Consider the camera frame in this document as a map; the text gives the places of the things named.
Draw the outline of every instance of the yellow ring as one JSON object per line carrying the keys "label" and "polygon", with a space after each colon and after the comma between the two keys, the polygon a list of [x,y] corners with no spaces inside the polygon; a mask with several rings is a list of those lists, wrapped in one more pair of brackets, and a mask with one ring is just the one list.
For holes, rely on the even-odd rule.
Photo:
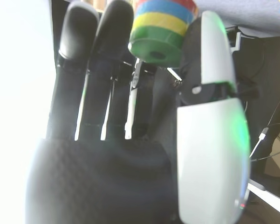
{"label": "yellow ring", "polygon": [[145,13],[136,17],[131,31],[143,26],[161,27],[184,36],[188,24],[175,16],[165,13]]}

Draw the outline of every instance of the black textured palm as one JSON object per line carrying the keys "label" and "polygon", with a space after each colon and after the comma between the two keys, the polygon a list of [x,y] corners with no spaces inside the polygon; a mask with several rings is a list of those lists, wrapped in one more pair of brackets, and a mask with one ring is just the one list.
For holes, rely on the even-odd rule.
{"label": "black textured palm", "polygon": [[44,140],[28,180],[26,224],[165,224],[172,195],[160,144]]}

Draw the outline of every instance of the green ring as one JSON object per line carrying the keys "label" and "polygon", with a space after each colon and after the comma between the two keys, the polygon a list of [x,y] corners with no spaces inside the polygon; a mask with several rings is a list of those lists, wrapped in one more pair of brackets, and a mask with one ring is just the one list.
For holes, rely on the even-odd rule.
{"label": "green ring", "polygon": [[179,67],[183,37],[168,29],[142,26],[130,36],[130,52],[147,63],[166,68]]}

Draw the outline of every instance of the stacked rings toy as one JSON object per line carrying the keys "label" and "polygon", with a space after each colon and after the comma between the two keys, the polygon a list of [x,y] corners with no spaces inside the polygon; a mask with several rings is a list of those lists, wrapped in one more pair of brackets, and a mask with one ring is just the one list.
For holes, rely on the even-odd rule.
{"label": "stacked rings toy", "polygon": [[161,67],[179,66],[181,47],[198,8],[192,0],[138,0],[130,34],[130,52]]}

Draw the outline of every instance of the blue ring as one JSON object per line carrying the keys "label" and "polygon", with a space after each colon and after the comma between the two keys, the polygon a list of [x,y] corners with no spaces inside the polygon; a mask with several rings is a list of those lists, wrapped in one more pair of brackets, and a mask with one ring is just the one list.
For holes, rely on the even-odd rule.
{"label": "blue ring", "polygon": [[193,14],[184,6],[168,0],[149,0],[137,8],[136,17],[144,13],[165,13],[175,16],[185,23],[191,23]]}

